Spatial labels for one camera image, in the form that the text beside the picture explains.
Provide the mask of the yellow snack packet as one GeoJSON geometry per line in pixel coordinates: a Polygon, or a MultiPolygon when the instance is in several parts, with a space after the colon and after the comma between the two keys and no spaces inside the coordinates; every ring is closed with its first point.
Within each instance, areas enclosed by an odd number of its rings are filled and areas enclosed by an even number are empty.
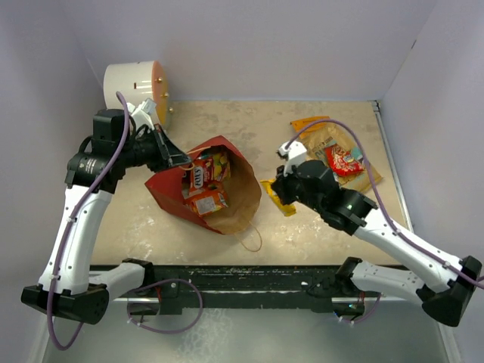
{"type": "Polygon", "coordinates": [[[262,188],[267,193],[269,198],[271,199],[272,203],[278,208],[278,210],[285,216],[290,217],[296,214],[296,207],[292,204],[284,205],[281,202],[281,199],[276,194],[275,191],[272,189],[272,184],[275,182],[274,179],[265,179],[261,180],[260,184],[262,188]]]}

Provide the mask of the red snack packet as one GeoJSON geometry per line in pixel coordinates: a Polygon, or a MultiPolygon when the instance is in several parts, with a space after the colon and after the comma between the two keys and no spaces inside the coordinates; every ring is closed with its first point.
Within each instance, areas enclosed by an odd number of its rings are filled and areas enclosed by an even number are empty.
{"type": "Polygon", "coordinates": [[[350,152],[338,144],[324,149],[329,167],[338,175],[347,177],[365,171],[363,165],[355,159],[350,152]]]}

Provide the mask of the red paper bag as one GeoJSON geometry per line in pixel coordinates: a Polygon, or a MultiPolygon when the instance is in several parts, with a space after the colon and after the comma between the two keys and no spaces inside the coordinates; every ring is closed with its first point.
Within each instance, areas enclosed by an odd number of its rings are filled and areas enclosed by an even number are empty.
{"type": "Polygon", "coordinates": [[[146,188],[158,206],[170,215],[218,234],[240,237],[240,234],[248,228],[254,228],[253,218],[259,208],[262,192],[253,167],[243,154],[227,138],[220,135],[188,151],[188,155],[192,158],[190,164],[159,172],[145,182],[146,188]],[[228,198],[228,208],[206,216],[199,216],[187,205],[182,190],[186,188],[185,170],[200,153],[197,149],[207,147],[223,147],[228,152],[231,166],[230,179],[216,187],[205,189],[223,190],[228,198]]]}

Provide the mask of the orange chips bag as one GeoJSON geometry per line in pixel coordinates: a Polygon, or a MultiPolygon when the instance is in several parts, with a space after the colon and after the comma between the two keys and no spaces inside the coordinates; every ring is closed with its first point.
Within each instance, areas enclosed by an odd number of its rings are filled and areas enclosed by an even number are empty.
{"type": "MultiPolygon", "coordinates": [[[[291,121],[290,125],[293,127],[293,130],[294,130],[295,133],[299,133],[307,125],[310,125],[310,124],[312,124],[316,121],[322,120],[322,119],[326,120],[326,119],[330,119],[330,117],[329,116],[312,116],[312,117],[308,117],[308,118],[304,118],[304,119],[297,119],[297,120],[291,121]]],[[[325,123],[318,123],[317,125],[312,126],[311,128],[302,132],[300,134],[299,138],[304,139],[307,136],[309,136],[311,132],[316,132],[319,129],[322,129],[323,127],[325,127],[325,126],[326,126],[325,123]]]]}

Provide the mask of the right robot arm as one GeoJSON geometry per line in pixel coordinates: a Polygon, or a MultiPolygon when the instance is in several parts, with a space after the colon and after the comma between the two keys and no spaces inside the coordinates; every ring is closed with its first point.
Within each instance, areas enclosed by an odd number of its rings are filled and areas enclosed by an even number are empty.
{"type": "Polygon", "coordinates": [[[372,244],[404,266],[388,268],[349,257],[337,272],[337,289],[343,295],[384,293],[419,305],[441,324],[460,324],[476,289],[479,260],[440,250],[386,218],[373,200],[338,186],[319,160],[279,166],[271,188],[284,205],[303,204],[330,227],[372,244]]]}

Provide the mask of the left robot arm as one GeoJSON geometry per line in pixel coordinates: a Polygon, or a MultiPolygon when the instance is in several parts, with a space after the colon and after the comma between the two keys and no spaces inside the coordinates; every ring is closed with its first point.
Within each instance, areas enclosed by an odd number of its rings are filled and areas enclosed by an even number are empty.
{"type": "Polygon", "coordinates": [[[69,161],[63,220],[54,249],[37,284],[24,287],[23,304],[57,318],[97,324],[111,301],[134,291],[153,293],[152,263],[124,259],[116,268],[90,277],[98,230],[118,182],[131,167],[161,172],[191,161],[166,136],[154,111],[130,104],[123,110],[99,111],[93,134],[69,161]]]}

